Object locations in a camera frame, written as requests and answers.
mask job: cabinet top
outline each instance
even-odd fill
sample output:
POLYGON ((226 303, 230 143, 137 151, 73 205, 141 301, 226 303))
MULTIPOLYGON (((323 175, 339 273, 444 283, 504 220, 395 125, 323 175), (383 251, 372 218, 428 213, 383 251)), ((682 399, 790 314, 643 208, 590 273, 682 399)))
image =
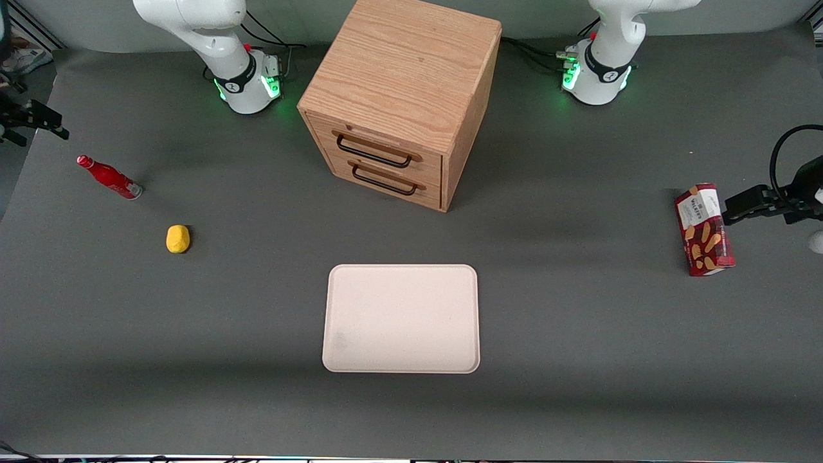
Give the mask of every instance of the cabinet top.
POLYGON ((298 106, 451 153, 499 21, 418 0, 358 0, 298 106))

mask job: yellow sponge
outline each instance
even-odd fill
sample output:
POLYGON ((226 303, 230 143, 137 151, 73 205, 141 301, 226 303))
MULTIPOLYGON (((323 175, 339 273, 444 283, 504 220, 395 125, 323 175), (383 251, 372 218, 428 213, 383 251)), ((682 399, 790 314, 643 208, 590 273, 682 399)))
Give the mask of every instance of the yellow sponge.
POLYGON ((192 239, 188 235, 188 228, 185 225, 172 225, 169 227, 169 233, 165 236, 165 247, 169 248, 169 252, 175 254, 185 252, 191 243, 192 239))

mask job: wooden drawer cabinet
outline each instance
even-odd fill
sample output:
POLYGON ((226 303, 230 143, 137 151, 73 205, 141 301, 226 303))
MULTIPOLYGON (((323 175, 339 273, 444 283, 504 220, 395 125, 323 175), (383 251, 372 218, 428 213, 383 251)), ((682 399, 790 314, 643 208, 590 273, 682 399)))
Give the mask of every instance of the wooden drawer cabinet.
POLYGON ((358 0, 297 105, 332 173, 448 210, 501 31, 417 0, 358 0))

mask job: black metal handle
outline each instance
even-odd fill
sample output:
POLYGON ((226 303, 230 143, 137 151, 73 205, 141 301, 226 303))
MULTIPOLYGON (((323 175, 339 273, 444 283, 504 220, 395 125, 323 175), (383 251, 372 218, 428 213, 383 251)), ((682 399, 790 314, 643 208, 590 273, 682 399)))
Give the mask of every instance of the black metal handle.
POLYGON ((359 167, 360 166, 358 166, 358 165, 354 165, 354 166, 351 167, 351 174, 358 180, 363 180, 366 183, 371 183, 374 186, 379 186, 380 188, 385 188, 389 191, 393 191, 394 193, 402 194, 403 196, 412 196, 414 194, 414 192, 417 191, 417 184, 412 185, 411 189, 405 190, 405 189, 399 189, 399 188, 393 187, 391 185, 386 185, 385 183, 378 182, 377 180, 372 180, 372 179, 370 179, 368 177, 364 177, 362 175, 357 175, 357 169, 359 167))
POLYGON ((397 167, 398 169, 405 169, 406 167, 409 167, 409 164, 412 163, 412 157, 411 156, 407 156, 406 160, 404 162, 395 162, 395 161, 390 161, 389 159, 383 159, 380 156, 375 156, 374 154, 369 154, 368 152, 361 151, 361 150, 353 148, 353 147, 348 147, 348 146, 343 144, 343 134, 342 133, 337 135, 337 147, 342 149, 345 152, 350 152, 351 154, 356 154, 357 156, 364 157, 364 158, 370 159, 372 161, 380 162, 382 164, 385 164, 386 166, 397 167))

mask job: green indicator light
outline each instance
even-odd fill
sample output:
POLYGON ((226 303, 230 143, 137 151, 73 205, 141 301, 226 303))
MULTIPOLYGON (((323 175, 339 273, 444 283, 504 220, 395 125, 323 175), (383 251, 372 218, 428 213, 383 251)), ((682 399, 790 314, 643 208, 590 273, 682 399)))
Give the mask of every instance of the green indicator light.
POLYGON ((625 77, 623 77, 623 83, 620 84, 620 89, 623 90, 625 85, 629 83, 629 74, 631 74, 631 66, 625 70, 625 77))
POLYGON ((571 75, 563 79, 563 87, 565 87, 566 90, 572 90, 574 84, 577 83, 577 77, 580 75, 580 65, 576 63, 573 68, 566 72, 571 75))
POLYGON ((260 82, 266 88, 266 92, 272 99, 280 96, 280 81, 274 77, 260 76, 260 82))
POLYGON ((223 95, 223 89, 220 88, 220 84, 217 83, 217 79, 214 79, 214 86, 217 87, 217 91, 220 92, 220 99, 226 101, 226 95, 223 95))

